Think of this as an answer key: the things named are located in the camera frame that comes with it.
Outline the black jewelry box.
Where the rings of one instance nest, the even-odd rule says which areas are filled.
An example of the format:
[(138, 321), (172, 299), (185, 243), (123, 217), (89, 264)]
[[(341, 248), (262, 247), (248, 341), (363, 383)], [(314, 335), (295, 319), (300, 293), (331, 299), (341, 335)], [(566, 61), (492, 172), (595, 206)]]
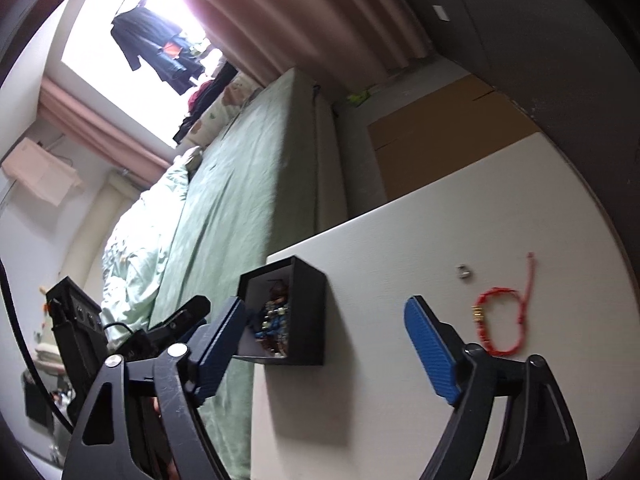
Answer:
[(296, 256), (240, 276), (247, 308), (239, 360), (264, 365), (321, 366), (326, 348), (326, 276)]

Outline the light green duvet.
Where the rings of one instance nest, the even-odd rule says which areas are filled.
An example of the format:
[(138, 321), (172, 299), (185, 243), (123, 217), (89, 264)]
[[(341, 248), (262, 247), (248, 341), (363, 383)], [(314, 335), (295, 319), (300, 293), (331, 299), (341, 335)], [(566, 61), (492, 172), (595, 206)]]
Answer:
[(111, 347), (147, 328), (189, 184), (203, 160), (190, 148), (126, 210), (102, 256), (101, 321)]

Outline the green bed cover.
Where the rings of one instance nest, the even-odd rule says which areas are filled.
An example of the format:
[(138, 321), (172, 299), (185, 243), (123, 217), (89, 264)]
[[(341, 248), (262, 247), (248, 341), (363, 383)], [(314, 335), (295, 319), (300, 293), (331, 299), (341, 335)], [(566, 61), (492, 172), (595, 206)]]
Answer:
[(214, 320), (243, 273), (316, 232), (314, 82), (292, 68), (206, 148), (172, 241), (150, 322), (196, 295)]

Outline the white air conditioner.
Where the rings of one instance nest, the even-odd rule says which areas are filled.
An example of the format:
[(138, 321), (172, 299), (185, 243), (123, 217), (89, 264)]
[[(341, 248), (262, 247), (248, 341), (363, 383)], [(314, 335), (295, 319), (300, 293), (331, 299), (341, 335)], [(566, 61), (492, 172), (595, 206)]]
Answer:
[(84, 184), (77, 171), (66, 162), (25, 138), (1, 164), (6, 175), (29, 190), (33, 196), (57, 207), (75, 188)]

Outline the floral pillow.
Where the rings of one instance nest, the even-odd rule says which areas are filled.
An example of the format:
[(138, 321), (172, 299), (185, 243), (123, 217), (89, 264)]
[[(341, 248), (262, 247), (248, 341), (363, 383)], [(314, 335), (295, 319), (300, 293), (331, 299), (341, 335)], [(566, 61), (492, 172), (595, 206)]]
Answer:
[(261, 91), (262, 86), (258, 82), (243, 73), (238, 73), (194, 122), (183, 143), (207, 148), (241, 113), (245, 103)]

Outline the dark clothes pile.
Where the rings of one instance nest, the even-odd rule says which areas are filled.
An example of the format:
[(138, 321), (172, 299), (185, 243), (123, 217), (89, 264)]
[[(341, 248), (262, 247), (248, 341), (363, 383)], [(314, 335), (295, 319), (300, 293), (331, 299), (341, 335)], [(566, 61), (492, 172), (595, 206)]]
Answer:
[(205, 81), (188, 101), (188, 114), (183, 118), (178, 131), (172, 137), (175, 144), (180, 144), (195, 122), (228, 87), (238, 70), (227, 60), (216, 68), (215, 77)]

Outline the green floor scrap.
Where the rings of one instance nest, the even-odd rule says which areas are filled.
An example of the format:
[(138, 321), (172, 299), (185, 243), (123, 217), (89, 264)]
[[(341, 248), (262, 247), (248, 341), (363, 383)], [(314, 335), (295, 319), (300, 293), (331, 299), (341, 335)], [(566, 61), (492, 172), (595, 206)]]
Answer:
[(367, 100), (370, 99), (371, 96), (371, 89), (367, 88), (359, 92), (351, 93), (346, 98), (346, 101), (349, 102), (351, 106), (358, 107), (367, 102)]

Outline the dark hanging clothes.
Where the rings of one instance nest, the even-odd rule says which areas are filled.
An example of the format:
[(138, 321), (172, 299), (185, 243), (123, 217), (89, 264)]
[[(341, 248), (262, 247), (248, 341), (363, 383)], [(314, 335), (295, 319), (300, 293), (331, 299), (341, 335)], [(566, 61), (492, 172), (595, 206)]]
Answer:
[(179, 26), (144, 6), (116, 15), (111, 29), (130, 70), (135, 72), (141, 61), (147, 62), (179, 96), (194, 87), (194, 79), (205, 72), (204, 65), (191, 51), (192, 44), (181, 33)]

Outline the brown cardboard sheet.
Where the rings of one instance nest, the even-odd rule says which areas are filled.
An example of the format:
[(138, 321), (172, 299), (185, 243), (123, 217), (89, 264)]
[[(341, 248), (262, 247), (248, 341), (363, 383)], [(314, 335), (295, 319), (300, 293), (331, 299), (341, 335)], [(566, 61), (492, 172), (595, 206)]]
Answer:
[(539, 130), (504, 94), (473, 75), (368, 127), (386, 197), (396, 200)]

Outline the pink curtain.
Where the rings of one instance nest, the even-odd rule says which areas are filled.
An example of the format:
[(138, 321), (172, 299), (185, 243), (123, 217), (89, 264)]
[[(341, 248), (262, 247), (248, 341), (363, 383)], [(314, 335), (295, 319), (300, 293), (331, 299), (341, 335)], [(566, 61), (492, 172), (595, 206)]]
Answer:
[[(130, 70), (112, 38), (113, 18), (136, 6), (179, 26), (204, 65), (182, 96), (147, 62)], [(73, 0), (38, 107), (66, 136), (153, 182), (167, 168), (190, 97), (218, 61), (261, 86), (298, 68), (346, 96), (430, 52), (405, 0)]]

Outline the dark grey wardrobe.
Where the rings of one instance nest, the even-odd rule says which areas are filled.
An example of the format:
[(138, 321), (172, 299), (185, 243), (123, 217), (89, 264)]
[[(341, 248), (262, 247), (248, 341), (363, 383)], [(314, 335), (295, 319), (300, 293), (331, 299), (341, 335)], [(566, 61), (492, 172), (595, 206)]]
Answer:
[[(518, 104), (639, 248), (639, 73), (584, 0), (407, 0), (436, 49)], [(433, 10), (450, 17), (441, 21)]]

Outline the white wall switch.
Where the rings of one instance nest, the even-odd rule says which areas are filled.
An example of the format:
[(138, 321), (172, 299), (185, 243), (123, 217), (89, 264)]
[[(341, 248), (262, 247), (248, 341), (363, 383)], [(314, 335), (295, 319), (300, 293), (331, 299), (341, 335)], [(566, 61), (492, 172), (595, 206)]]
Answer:
[(443, 21), (443, 22), (449, 22), (450, 21), (450, 17), (447, 14), (446, 10), (442, 6), (440, 6), (439, 4), (434, 4), (433, 10), (434, 10), (435, 14), (438, 16), (438, 18), (441, 21)]

